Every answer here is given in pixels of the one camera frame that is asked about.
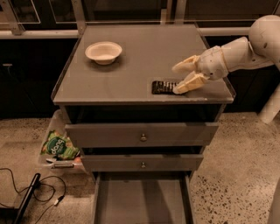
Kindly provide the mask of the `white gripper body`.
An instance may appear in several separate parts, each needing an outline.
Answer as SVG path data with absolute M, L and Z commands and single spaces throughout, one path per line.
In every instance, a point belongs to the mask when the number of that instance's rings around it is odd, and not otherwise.
M 209 80 L 216 81 L 228 75 L 228 69 L 220 46 L 205 50 L 198 59 L 198 70 Z

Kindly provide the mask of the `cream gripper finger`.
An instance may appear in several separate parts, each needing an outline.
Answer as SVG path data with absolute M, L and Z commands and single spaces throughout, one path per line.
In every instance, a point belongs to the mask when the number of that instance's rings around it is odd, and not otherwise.
M 201 88 L 207 81 L 208 77 L 203 73 L 191 72 L 173 88 L 173 93 L 182 95 L 197 88 Z
M 190 73 L 190 72 L 196 72 L 198 73 L 200 56 L 193 55 L 187 59 L 184 59 L 183 61 L 180 61 L 178 64 L 172 67 L 172 71 L 176 74 L 182 74 L 182 73 Z

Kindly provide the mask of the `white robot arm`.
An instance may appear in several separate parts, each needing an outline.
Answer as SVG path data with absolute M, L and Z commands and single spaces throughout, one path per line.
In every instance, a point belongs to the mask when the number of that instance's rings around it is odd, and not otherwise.
M 178 94 L 226 77 L 238 69 L 280 62 L 280 21 L 257 19 L 246 38 L 215 46 L 174 66 L 185 79 Z M 279 224 L 279 91 L 259 115 L 225 115 L 206 161 L 192 180 L 197 224 Z

